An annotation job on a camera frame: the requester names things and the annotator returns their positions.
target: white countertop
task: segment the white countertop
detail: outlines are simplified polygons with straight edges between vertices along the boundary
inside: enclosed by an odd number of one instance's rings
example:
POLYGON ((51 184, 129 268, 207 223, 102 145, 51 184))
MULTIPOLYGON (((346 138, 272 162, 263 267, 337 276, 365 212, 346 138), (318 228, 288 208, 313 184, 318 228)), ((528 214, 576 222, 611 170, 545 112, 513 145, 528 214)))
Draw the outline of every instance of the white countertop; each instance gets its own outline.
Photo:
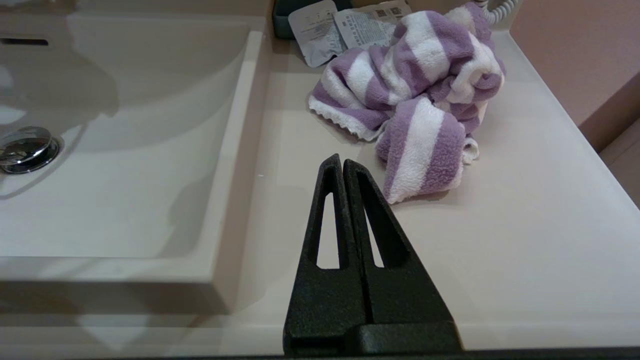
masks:
MULTIPOLYGON (((640 211, 509 34, 494 40, 508 76, 474 134, 480 159, 458 189, 396 217, 465 348, 640 345, 640 211)), ((338 152, 384 173, 374 144, 307 111, 321 69, 293 43, 274 50, 237 310, 0 316, 0 357, 281 353, 320 162, 338 152)))

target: sink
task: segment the sink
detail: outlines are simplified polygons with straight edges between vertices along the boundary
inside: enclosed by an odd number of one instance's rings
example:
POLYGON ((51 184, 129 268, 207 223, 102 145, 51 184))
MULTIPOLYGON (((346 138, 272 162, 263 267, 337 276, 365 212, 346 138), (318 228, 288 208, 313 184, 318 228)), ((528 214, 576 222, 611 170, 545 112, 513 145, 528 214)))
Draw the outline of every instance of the sink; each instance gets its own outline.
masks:
POLYGON ((61 143, 0 174, 0 311, 230 308, 266 84, 255 28, 0 13, 0 133, 61 143))

